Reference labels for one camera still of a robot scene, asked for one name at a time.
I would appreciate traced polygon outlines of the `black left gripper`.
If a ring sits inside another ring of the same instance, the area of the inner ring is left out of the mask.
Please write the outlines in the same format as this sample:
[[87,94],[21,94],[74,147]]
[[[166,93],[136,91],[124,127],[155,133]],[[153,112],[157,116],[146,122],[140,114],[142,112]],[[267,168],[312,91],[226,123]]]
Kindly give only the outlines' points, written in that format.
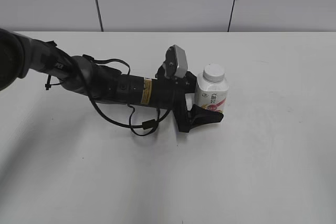
[[177,128],[183,133],[202,125],[220,123],[223,119],[221,112],[202,109],[195,104],[188,111],[185,95],[193,94],[196,84],[197,77],[190,71],[182,79],[167,79],[160,67],[152,80],[150,107],[172,111]]

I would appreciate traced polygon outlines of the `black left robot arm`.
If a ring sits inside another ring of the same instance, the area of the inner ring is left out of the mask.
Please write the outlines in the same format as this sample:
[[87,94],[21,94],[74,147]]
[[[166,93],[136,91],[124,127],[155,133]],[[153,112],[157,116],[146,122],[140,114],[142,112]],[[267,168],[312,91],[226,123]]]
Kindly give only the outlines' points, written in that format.
[[54,41],[1,30],[1,89],[26,77],[33,69],[56,77],[66,90],[87,96],[95,109],[100,103],[155,108],[155,119],[140,125],[131,122],[124,125],[133,133],[142,129],[145,135],[154,133],[166,118],[161,110],[174,115],[178,130],[183,133],[201,125],[219,123],[224,117],[221,112],[198,105],[187,107],[186,95],[195,92],[197,81],[188,70],[184,50],[177,45],[168,48],[153,79],[124,74],[109,67],[110,62],[89,55],[70,56]]

